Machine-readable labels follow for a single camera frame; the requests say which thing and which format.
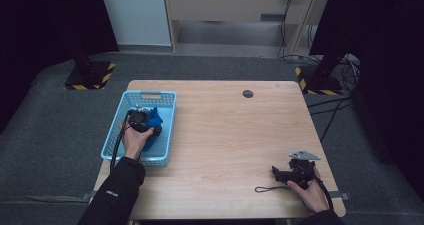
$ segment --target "tabletop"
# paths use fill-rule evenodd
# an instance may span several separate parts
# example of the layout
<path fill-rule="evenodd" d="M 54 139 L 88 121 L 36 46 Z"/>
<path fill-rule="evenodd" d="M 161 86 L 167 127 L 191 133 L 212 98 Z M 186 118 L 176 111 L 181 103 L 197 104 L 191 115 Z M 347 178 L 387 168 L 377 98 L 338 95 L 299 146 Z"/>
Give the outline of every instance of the tabletop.
<path fill-rule="evenodd" d="M 147 168 L 131 219 L 306 217 L 291 191 L 255 192 L 283 185 L 271 166 L 290 171 L 289 154 L 302 149 L 321 158 L 321 179 L 338 190 L 295 82 L 135 80 L 128 90 L 177 94 L 169 164 Z M 105 160 L 95 190 L 108 174 Z M 344 216 L 341 198 L 333 204 Z"/>

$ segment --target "white logo on sleeve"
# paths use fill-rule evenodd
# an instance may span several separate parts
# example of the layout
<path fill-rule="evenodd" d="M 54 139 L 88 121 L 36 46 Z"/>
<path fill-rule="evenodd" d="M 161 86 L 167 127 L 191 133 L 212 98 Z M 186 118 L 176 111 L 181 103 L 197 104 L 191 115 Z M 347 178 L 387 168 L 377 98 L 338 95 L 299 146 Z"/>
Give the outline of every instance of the white logo on sleeve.
<path fill-rule="evenodd" d="M 114 193 L 114 192 L 111 192 L 111 191 L 107 191 L 106 193 L 107 194 L 110 194 L 110 195 L 112 195 L 114 197 L 118 197 L 118 194 L 117 193 Z"/>

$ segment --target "hand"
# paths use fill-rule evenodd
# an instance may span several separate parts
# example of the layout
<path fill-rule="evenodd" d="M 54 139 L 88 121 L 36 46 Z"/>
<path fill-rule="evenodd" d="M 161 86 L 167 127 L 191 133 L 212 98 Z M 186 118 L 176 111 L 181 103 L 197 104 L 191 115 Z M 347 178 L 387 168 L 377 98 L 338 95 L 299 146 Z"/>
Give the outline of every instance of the hand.
<path fill-rule="evenodd" d="M 134 130 L 127 122 L 125 133 L 122 136 L 122 142 L 125 148 L 125 157 L 137 160 L 141 149 L 146 144 L 147 139 L 153 134 L 154 128 L 150 128 L 144 133 Z"/>
<path fill-rule="evenodd" d="M 316 167 L 314 167 L 314 171 L 315 175 L 320 178 Z M 310 182 L 309 187 L 306 190 L 303 190 L 292 181 L 288 181 L 287 185 L 291 188 L 292 191 L 300 196 L 306 207 L 309 208 L 309 210 L 312 212 L 318 213 L 329 209 L 324 192 L 315 179 Z"/>

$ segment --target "blue cloth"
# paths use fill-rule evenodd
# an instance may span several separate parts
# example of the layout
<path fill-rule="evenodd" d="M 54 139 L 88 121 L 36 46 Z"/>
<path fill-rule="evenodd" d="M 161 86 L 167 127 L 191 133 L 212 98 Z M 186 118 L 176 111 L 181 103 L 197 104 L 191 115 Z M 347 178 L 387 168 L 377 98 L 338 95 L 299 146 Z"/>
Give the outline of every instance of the blue cloth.
<path fill-rule="evenodd" d="M 161 124 L 163 123 L 162 118 L 159 116 L 158 114 L 158 108 L 154 107 L 152 110 L 150 110 L 149 114 L 147 115 L 147 121 L 145 123 L 146 127 L 153 127 L 155 129 L 162 129 Z M 146 144 L 144 145 L 143 149 L 141 150 L 142 152 L 146 152 L 148 151 L 150 148 L 152 148 L 153 144 L 156 142 L 156 139 L 158 138 L 159 134 L 157 133 L 153 133 L 153 135 L 151 135 L 147 141 Z"/>

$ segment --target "black curtain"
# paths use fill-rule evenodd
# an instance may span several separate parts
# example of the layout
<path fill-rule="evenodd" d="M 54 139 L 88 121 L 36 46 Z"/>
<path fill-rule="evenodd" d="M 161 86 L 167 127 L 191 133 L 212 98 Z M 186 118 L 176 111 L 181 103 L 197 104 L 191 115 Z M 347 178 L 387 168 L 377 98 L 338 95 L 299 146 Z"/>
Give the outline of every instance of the black curtain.
<path fill-rule="evenodd" d="M 377 155 L 396 163 L 424 200 L 424 0 L 359 1 L 356 8 L 355 0 L 328 1 L 311 54 L 325 56 L 332 41 L 342 41 L 360 59 L 352 98 L 364 129 Z M 360 19 L 337 34 L 351 17 Z"/>
<path fill-rule="evenodd" d="M 64 31 L 77 47 L 69 47 Z M 0 35 L 0 132 L 39 71 L 73 59 L 75 51 L 118 51 L 103 0 L 0 0 Z"/>

